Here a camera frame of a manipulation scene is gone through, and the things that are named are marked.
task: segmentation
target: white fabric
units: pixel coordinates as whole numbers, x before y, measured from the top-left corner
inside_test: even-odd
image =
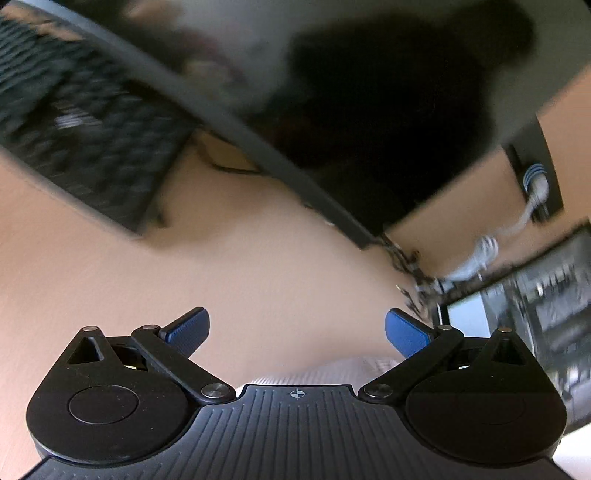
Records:
[[[248,382],[248,384],[300,386],[352,385],[353,390],[357,393],[366,383],[371,382],[374,378],[378,378],[396,365],[398,365],[398,361],[389,357],[363,356],[345,358],[306,372],[257,378]],[[243,386],[236,390],[237,395],[242,392]]]

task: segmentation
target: black keyboard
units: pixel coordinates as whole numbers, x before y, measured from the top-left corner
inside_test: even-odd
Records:
[[[0,144],[115,222],[141,231],[196,127],[87,41],[0,17]]]

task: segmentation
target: white cable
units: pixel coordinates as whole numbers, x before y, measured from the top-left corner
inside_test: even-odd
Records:
[[[550,185],[548,185],[546,175],[538,173],[531,180],[531,194],[525,205],[523,215],[521,215],[515,225],[499,228],[493,235],[514,236],[521,232],[530,221],[531,214],[534,213],[534,210],[548,200],[549,193]]]
[[[436,285],[434,285],[436,289],[439,290],[439,286],[441,286],[443,292],[446,292],[453,288],[454,282],[466,281],[475,277],[478,272],[484,270],[496,260],[499,254],[499,243],[495,238],[496,236],[514,236],[525,228],[534,210],[548,199],[550,193],[548,179],[543,173],[537,173],[526,188],[530,185],[530,196],[517,223],[509,227],[499,228],[492,235],[481,236],[476,242],[472,256],[449,275],[442,278],[441,281],[436,282]]]

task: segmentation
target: circular cap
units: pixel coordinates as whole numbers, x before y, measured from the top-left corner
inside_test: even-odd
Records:
[[[414,387],[405,409],[418,436],[453,458],[483,465],[553,453],[566,424],[560,396],[544,391],[546,384],[538,388],[528,372],[498,365],[447,371]]]
[[[372,398],[387,398],[392,395],[392,388],[383,383],[366,385],[363,388],[363,391],[367,396]]]
[[[84,423],[107,425],[129,417],[138,407],[138,397],[125,387],[98,385],[78,392],[68,407]]]
[[[211,383],[201,389],[201,394],[207,398],[225,398],[230,394],[230,387],[223,383]]]

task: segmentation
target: triangular cutout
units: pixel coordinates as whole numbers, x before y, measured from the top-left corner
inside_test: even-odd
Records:
[[[84,337],[74,353],[68,360],[70,365],[77,365],[77,364],[88,364],[91,362],[100,362],[103,359],[102,355],[100,354],[96,344],[92,339]]]
[[[496,349],[492,361],[500,362],[502,364],[525,365],[519,351],[508,338],[503,338],[501,340],[499,348]]]

